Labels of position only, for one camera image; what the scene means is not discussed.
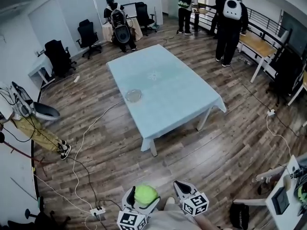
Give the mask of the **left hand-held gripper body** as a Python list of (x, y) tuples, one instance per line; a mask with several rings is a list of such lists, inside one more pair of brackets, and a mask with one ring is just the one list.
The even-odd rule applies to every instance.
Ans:
[(152, 213), (142, 213), (141, 207), (147, 205), (135, 201), (134, 208), (126, 207), (119, 211), (117, 225), (120, 230), (142, 230)]

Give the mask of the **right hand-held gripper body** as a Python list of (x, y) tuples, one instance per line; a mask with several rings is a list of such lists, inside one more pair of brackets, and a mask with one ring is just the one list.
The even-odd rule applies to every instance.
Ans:
[(182, 210), (193, 217), (204, 213), (209, 207), (209, 200), (205, 193), (199, 191), (181, 200), (180, 203)]

